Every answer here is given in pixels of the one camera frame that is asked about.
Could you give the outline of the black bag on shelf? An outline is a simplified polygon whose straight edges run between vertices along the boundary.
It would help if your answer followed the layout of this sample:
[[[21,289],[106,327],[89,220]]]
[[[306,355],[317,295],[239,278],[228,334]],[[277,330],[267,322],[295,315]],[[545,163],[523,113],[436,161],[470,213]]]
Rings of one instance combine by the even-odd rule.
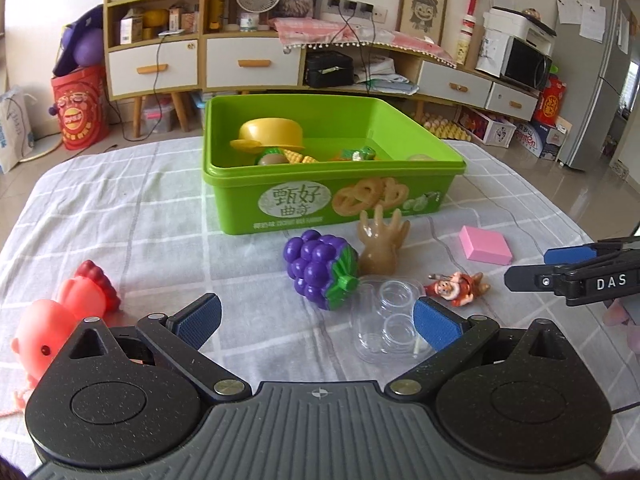
[[[354,83],[354,60],[337,51],[308,51],[304,84],[316,89],[351,86]]]

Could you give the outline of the toy corn cob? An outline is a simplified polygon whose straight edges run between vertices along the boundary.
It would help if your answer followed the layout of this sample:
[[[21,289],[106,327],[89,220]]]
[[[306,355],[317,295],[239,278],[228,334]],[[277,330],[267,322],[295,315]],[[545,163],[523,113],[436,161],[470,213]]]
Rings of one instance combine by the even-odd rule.
[[[257,166],[277,164],[313,164],[317,159],[287,148],[266,148],[256,158]]]

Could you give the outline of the microwave oven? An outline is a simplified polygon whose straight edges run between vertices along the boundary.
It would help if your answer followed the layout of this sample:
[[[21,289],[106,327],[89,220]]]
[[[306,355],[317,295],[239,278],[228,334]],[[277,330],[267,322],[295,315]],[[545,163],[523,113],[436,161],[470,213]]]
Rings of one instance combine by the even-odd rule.
[[[498,30],[486,29],[476,69],[511,84],[544,90],[546,88],[551,58],[517,36]]]

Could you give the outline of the tan rubber toy hand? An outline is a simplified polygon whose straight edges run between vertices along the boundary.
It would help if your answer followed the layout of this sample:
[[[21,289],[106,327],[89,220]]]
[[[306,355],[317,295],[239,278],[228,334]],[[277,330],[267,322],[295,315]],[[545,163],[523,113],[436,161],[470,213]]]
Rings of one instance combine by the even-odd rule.
[[[404,220],[401,211],[395,209],[390,222],[386,223],[383,212],[382,205],[374,207],[372,219],[365,211],[360,212],[357,231],[363,244],[358,259],[361,275],[391,276],[397,271],[399,251],[409,233],[410,221]]]

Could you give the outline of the yellow toy bowl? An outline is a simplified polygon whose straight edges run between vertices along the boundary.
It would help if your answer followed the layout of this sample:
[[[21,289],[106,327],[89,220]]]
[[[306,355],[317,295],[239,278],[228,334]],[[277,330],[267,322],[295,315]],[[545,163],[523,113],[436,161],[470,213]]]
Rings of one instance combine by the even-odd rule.
[[[286,118],[257,118],[244,122],[239,135],[230,142],[237,151],[257,154],[265,148],[287,148],[300,151],[304,148],[303,128],[298,122]]]

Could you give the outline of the clear plastic lens case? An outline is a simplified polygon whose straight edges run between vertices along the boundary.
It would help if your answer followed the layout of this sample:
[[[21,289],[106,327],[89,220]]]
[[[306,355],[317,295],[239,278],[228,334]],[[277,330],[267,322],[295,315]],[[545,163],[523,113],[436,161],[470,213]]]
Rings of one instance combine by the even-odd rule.
[[[363,361],[413,366],[435,353],[413,323],[413,307],[422,292],[423,286],[408,278],[360,278],[348,305],[354,347]]]

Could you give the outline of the green plastic storage box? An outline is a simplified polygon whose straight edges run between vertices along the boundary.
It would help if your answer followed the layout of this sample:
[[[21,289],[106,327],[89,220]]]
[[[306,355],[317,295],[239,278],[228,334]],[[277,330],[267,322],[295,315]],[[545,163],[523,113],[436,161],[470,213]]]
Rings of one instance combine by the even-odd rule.
[[[313,164],[257,166],[230,142],[244,122],[286,118],[303,128]],[[370,146],[375,160],[341,160]],[[390,104],[364,96],[253,94],[215,96],[206,105],[203,179],[214,192],[227,234],[301,229],[358,219],[382,205],[390,216],[430,214],[465,170],[453,148]]]

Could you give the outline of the purple toy grape bunch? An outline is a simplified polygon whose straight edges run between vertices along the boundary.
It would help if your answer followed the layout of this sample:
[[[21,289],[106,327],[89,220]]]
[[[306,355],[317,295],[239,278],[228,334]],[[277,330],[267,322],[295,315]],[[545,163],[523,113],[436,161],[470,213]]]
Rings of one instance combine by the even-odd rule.
[[[321,310],[337,310],[359,285],[358,254],[344,237],[307,230],[282,257],[295,291]]]

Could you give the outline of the pink rectangular block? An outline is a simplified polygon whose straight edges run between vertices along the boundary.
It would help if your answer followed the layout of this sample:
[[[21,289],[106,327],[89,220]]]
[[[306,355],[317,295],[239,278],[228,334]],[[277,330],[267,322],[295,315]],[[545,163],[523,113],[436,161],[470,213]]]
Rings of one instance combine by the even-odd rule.
[[[512,262],[511,249],[504,236],[491,230],[464,226],[459,240],[465,257],[471,261],[507,266]]]

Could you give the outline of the white paper shopping bag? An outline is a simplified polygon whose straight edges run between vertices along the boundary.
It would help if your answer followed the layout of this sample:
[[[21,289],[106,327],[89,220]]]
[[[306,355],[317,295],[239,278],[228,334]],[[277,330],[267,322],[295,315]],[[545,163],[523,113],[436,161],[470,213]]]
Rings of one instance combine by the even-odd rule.
[[[1,96],[0,136],[1,173],[8,174],[34,148],[25,92],[20,87],[13,87]]]

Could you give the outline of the long low tv cabinet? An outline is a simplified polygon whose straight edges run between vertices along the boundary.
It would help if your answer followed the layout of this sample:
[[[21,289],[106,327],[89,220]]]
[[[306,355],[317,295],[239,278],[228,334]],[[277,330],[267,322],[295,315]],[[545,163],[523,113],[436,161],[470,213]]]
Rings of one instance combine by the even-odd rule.
[[[370,49],[374,53],[390,56],[398,74],[418,87],[417,99],[433,102],[454,103],[488,110],[518,120],[533,117],[537,96],[491,76],[457,65],[456,68],[437,63],[420,54],[385,49],[377,46],[333,46],[297,48],[307,51],[321,49],[358,48]]]

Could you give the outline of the purple plush toy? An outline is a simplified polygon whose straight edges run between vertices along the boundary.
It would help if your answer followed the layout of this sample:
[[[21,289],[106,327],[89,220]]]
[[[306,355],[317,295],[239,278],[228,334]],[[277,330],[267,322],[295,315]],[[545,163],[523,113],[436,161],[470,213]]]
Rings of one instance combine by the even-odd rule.
[[[81,67],[104,63],[103,6],[98,4],[65,27],[52,73],[63,77]]]

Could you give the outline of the orange rubber pig toy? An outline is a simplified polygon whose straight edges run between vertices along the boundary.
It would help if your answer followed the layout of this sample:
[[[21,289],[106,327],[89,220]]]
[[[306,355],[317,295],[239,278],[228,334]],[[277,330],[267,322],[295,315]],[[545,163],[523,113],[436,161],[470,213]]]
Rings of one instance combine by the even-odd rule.
[[[110,316],[119,307],[116,288],[92,260],[81,263],[65,281],[58,300],[33,302],[11,341],[11,350],[26,372],[26,385],[14,393],[14,412],[24,411],[28,398],[76,326],[85,318]]]

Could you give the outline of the white printer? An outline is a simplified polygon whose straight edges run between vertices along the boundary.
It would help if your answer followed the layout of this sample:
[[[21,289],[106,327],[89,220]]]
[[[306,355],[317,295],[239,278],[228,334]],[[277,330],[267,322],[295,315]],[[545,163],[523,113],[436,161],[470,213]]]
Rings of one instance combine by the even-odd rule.
[[[545,55],[551,56],[556,32],[538,18],[524,12],[493,6],[483,15],[486,30],[518,37]]]

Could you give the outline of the orange cartoon figurine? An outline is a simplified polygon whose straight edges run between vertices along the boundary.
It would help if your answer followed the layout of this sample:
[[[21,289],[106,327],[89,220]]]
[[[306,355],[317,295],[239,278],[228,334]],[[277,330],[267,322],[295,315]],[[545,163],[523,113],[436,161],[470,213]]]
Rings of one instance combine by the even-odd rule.
[[[472,304],[486,292],[490,291],[490,285],[484,282],[484,274],[430,274],[427,277],[430,282],[424,287],[424,292],[429,297],[440,298],[449,302],[453,307],[464,307]]]

